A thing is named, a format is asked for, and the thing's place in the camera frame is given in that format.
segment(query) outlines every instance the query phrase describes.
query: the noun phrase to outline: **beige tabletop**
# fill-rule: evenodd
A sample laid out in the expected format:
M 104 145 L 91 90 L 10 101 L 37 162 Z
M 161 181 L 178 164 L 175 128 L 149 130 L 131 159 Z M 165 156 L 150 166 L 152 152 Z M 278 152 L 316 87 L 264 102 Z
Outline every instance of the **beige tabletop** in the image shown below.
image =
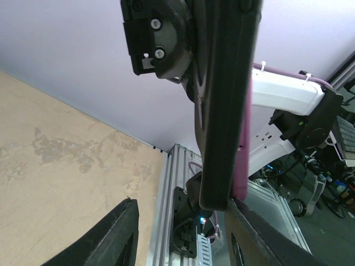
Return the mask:
M 0 265 L 40 265 L 128 196 L 145 265 L 163 155 L 0 72 Z

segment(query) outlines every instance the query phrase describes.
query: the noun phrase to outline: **white wall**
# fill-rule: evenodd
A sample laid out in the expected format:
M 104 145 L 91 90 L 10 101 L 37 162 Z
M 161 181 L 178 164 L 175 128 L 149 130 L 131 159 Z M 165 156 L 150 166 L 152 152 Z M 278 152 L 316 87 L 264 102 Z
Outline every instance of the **white wall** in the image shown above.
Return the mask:
M 161 149 L 197 150 L 182 87 L 131 69 L 119 0 L 3 0 L 0 67 Z M 355 1 L 265 0 L 255 61 L 327 78 L 355 47 Z M 272 110 L 253 109 L 252 133 Z

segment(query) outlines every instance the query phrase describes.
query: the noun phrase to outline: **purple cable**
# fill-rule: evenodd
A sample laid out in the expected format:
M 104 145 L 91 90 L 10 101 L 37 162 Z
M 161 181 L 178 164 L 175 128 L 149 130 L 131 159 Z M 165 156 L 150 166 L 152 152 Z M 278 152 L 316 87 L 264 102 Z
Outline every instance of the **purple cable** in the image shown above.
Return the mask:
M 261 70 L 262 65 L 258 64 L 258 63 L 253 63 L 253 68 Z M 302 74 L 289 73 L 289 72 L 286 72 L 286 71 L 283 71 L 283 70 L 279 70 L 279 69 L 276 69 L 276 68 L 270 68 L 268 66 L 264 67 L 264 71 L 270 72 L 270 73 L 274 73 L 274 74 L 278 74 L 278 75 L 289 76 L 291 78 L 302 79 L 302 80 L 306 80 L 306 78 L 307 78 L 305 75 L 302 75 Z M 315 78 L 314 76 L 309 77 L 308 80 L 316 82 L 316 83 L 319 83 L 319 84 L 322 84 L 322 85 L 324 85 L 325 87 L 327 87 L 327 88 L 329 88 L 331 90 L 333 89 L 331 84 L 327 83 L 326 81 L 324 81 L 322 79 Z

